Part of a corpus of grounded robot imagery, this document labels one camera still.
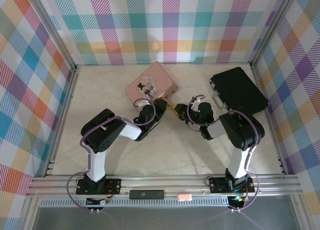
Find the black case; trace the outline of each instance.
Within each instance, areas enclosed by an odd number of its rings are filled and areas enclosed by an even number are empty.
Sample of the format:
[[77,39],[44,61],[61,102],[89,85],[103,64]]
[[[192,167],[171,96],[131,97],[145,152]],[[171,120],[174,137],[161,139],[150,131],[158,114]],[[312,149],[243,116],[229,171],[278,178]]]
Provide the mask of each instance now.
[[269,106],[268,100],[240,67],[215,74],[210,79],[227,109],[255,114]]

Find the pink box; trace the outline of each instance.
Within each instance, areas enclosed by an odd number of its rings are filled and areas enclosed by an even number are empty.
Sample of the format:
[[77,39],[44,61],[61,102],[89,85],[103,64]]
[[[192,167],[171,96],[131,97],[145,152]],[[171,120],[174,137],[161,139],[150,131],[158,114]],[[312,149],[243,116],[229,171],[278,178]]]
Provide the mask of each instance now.
[[169,97],[179,90],[176,83],[169,77],[159,62],[153,63],[142,75],[140,75],[125,92],[132,103],[139,98],[148,98],[152,101]]

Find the plaid wallpaper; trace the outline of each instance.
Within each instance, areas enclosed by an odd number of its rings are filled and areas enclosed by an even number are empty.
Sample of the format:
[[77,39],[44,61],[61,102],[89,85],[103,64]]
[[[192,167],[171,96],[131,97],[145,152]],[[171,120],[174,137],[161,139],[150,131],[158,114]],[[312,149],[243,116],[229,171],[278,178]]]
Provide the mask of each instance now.
[[289,173],[320,229],[320,0],[295,0],[258,64]]
[[42,2],[79,64],[247,62],[273,10],[272,0]]
[[0,230],[41,174],[71,76],[28,0],[0,0]]
[[265,25],[264,25],[261,33],[260,33],[260,36],[259,36],[257,42],[256,42],[255,45],[254,45],[253,51],[252,51],[252,53],[251,53],[251,55],[250,55],[250,58],[249,58],[249,60],[248,60],[249,62],[252,62],[252,60],[253,60],[254,56],[256,55],[258,49],[260,48],[261,43],[262,43],[263,39],[265,38],[265,35],[266,35],[266,33],[267,33],[270,25],[271,25],[272,22],[274,21],[274,19],[275,19],[275,17],[276,17],[276,13],[277,13],[277,11],[279,10],[279,7],[280,7],[281,4],[283,3],[283,1],[284,1],[284,0],[277,0],[276,3],[275,3],[275,5],[273,6],[273,9],[272,9],[272,11],[271,11],[271,13],[270,13],[267,21],[265,22]]

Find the white floor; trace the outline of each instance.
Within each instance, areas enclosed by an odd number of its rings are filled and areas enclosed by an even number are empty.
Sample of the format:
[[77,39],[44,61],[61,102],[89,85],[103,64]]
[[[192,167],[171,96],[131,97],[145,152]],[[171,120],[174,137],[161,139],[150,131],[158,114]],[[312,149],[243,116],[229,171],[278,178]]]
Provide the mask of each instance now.
[[[129,119],[138,116],[125,93],[148,65],[83,66],[69,109],[53,174],[73,174],[87,167],[86,151],[80,147],[82,126],[103,109]],[[193,96],[204,94],[213,107],[214,117],[223,113],[211,99],[209,79],[213,74],[237,67],[232,64],[164,64],[164,69],[180,90],[170,104],[188,103]],[[250,78],[248,65],[240,65]],[[280,173],[276,146],[263,112],[255,115],[265,129],[249,167],[254,173]],[[207,141],[190,130],[172,111],[142,141],[119,136],[108,149],[107,174],[223,174],[228,167],[233,146],[226,135]]]

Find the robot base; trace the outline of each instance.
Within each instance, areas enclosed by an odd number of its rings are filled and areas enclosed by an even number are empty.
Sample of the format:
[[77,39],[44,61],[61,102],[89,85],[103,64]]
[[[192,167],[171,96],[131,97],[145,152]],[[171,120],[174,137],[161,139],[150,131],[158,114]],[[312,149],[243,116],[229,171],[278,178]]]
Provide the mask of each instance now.
[[210,192],[212,194],[237,193],[241,195],[241,194],[246,194],[247,191],[248,193],[255,192],[254,182],[250,177],[247,178],[247,181],[245,183],[233,189],[230,189],[230,186],[228,185],[226,178],[209,178],[209,186],[210,186]]
[[235,199],[234,197],[228,197],[228,202],[229,202],[228,209],[243,208],[245,205],[245,201],[239,202],[239,200]]
[[117,195],[120,193],[121,179],[107,179],[104,176],[98,182],[92,181],[86,174],[77,182],[77,195]]

